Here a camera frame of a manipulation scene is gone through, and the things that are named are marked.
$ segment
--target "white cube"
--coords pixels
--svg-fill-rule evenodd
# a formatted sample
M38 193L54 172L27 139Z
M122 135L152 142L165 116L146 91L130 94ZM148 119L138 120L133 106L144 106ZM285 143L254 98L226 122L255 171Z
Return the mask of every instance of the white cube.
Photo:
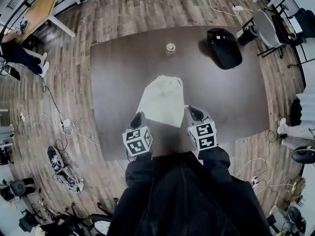
M187 128L190 140L198 150L217 146L217 130L214 121Z
M152 136L147 126L123 134L124 145L130 156L140 155L151 150Z

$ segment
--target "light wood desk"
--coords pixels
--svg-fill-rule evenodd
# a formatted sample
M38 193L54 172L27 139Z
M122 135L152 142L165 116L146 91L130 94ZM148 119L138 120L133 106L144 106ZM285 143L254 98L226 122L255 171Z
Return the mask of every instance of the light wood desk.
M50 20L59 28L75 37L75 33L52 15L56 0L37 0L26 12L24 19L28 21L25 33L17 39L22 43L29 35L36 31L46 20Z

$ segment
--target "dark pants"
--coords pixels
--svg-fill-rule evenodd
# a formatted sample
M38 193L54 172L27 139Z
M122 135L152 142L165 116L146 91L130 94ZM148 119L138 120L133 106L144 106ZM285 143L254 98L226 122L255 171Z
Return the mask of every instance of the dark pants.
M22 179L22 181L24 182L25 185L34 184L34 179L31 177ZM28 194L31 194L34 192L35 192L35 189L33 187L26 187L25 192L20 197L27 196Z
M22 64L34 74L41 74L40 59L29 55L15 40L1 44L3 58L6 62Z

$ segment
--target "white fabric bag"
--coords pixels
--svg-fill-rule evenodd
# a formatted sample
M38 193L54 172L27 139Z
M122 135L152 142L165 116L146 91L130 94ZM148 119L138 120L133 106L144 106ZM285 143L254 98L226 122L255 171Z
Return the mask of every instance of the white fabric bag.
M144 89L137 112L144 112L146 119L179 128L184 107L181 79L161 75Z

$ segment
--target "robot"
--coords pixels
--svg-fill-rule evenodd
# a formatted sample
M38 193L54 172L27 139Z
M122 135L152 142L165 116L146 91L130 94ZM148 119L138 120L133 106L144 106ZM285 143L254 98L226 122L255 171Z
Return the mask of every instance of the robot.
M185 117L188 123L187 133L197 150L214 148L217 146L217 130L215 122L206 110L185 106ZM152 152L153 138L144 112L138 112L130 123L130 128L123 134L127 156Z

